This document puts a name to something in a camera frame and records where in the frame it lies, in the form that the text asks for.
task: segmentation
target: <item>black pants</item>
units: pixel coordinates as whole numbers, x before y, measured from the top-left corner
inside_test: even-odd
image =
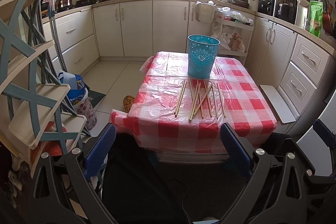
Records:
[[[117,134],[109,152],[102,201],[119,224],[188,224],[180,203],[128,134]]]

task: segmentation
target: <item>red cloth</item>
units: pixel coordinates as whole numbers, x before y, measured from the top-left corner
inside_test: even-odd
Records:
[[[255,147],[268,138],[277,125],[270,107],[243,65],[236,59],[216,57],[210,81],[214,84],[219,119],[215,117],[212,91],[208,103],[188,121],[191,109],[189,82],[185,88],[178,116],[174,110],[184,79],[188,79],[188,54],[158,52],[140,69],[146,74],[138,95],[127,114],[112,110],[110,122],[117,132],[132,134],[139,146],[154,151],[222,153],[225,148],[219,129],[228,122],[239,136],[246,137]],[[217,82],[224,98],[224,118]],[[193,79],[194,90],[197,79]],[[201,80],[201,97],[204,84]]]

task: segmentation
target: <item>checkered tablecloth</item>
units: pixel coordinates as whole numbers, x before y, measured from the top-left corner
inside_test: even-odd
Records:
[[[260,146],[277,125],[270,107],[243,65],[236,59],[216,57],[210,81],[224,98],[226,117],[222,115],[218,89],[214,88],[219,119],[213,116],[208,103],[203,102],[204,119],[200,111],[188,121],[191,109],[189,82],[185,88],[178,116],[174,110],[184,79],[188,79],[188,54],[158,52],[141,68],[146,74],[138,95],[127,114],[113,110],[110,115],[117,132],[127,132],[146,149],[170,152],[222,153],[220,126],[228,122],[239,136],[246,137],[255,147]],[[195,90],[197,79],[193,79]],[[202,80],[201,94],[205,94]]]

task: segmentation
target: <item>silver screw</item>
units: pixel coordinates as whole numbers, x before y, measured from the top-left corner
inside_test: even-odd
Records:
[[[265,150],[263,150],[262,148],[257,148],[257,149],[255,150],[255,152],[256,152],[258,155],[263,155],[263,154],[265,154]]]
[[[71,150],[71,153],[73,153],[74,155],[77,155],[81,152],[81,149],[78,147],[75,147],[73,150]]]
[[[295,158],[295,155],[291,152],[287,154],[287,157],[290,158],[291,160]]]
[[[41,158],[42,159],[45,159],[49,156],[49,153],[48,152],[43,152],[42,155],[41,155]]]

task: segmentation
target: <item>countertop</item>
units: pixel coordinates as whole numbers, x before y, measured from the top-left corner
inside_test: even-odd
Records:
[[[93,4],[93,5],[88,5],[88,6],[84,6],[84,7],[79,7],[79,8],[74,8],[74,9],[71,9],[71,10],[67,10],[65,12],[57,13],[55,15],[55,18],[59,18],[59,17],[65,16],[65,15],[76,13],[76,12],[79,12],[79,11],[82,11],[82,10],[88,10],[88,9],[92,9],[92,8],[96,8],[96,7],[100,7],[100,6],[104,6],[104,5],[110,5],[110,4],[122,3],[122,2],[129,2],[129,1],[136,1],[136,0],[109,0],[109,1],[101,2],[101,3],[97,3],[97,4]],[[209,0],[184,0],[184,1],[200,1],[202,3],[208,3]],[[283,21],[281,19],[275,18],[273,16],[269,16],[269,15],[265,15],[265,14],[262,14],[262,13],[258,13],[258,12],[255,12],[253,10],[249,10],[249,9],[246,9],[246,8],[243,8],[243,7],[239,7],[239,6],[236,6],[236,5],[233,5],[233,4],[228,4],[228,3],[223,2],[223,1],[218,1],[218,0],[212,0],[212,1],[214,2],[214,4],[217,4],[219,6],[227,6],[227,7],[230,7],[232,9],[239,10],[239,11],[242,11],[242,12],[246,12],[246,13],[258,16],[258,17],[263,17],[263,18],[271,20],[271,21],[273,21],[275,23],[281,24],[281,25],[283,25],[283,26],[285,26],[285,27],[287,27],[287,28],[289,28],[289,29],[291,29],[291,30],[299,33],[300,35],[302,35],[302,36],[304,36],[304,37],[312,40],[314,43],[316,43],[317,45],[319,45],[326,52],[328,52],[334,58],[336,58],[336,50],[335,50],[336,49],[336,44],[330,45],[327,42],[323,41],[322,39],[316,37],[315,35],[311,34],[310,32],[307,32],[304,29],[301,29],[300,27],[298,27],[296,25],[293,25],[293,24],[291,24],[289,22],[286,22],[286,21]],[[42,23],[46,23],[48,21],[49,21],[48,17],[42,19]]]

